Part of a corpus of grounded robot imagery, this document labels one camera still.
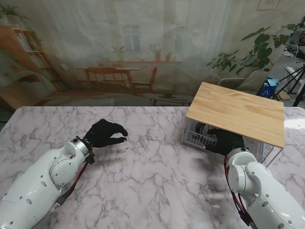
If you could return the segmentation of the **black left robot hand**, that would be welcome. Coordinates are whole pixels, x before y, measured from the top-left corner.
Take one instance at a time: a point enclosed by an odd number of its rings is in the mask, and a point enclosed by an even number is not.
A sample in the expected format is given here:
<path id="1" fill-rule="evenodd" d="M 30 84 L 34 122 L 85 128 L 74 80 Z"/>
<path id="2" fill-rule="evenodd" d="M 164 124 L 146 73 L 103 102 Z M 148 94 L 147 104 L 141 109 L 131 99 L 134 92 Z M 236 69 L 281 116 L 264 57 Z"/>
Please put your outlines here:
<path id="1" fill-rule="evenodd" d="M 91 126 L 83 140 L 92 147 L 102 148 L 123 143 L 127 136 L 128 132 L 122 125 L 101 119 Z"/>

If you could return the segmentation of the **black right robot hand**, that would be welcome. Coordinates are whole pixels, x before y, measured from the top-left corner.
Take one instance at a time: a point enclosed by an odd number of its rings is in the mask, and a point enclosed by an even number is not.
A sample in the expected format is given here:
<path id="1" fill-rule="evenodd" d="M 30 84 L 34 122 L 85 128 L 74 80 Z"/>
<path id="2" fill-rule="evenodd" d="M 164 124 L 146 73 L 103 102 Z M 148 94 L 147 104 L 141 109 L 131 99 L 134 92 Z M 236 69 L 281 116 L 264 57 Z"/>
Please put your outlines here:
<path id="1" fill-rule="evenodd" d="M 210 129 L 209 135 L 215 135 L 217 138 L 216 145 L 206 145 L 205 149 L 223 156 L 227 156 L 236 148 L 244 148 L 244 140 L 241 135 L 234 134 L 222 129 Z"/>

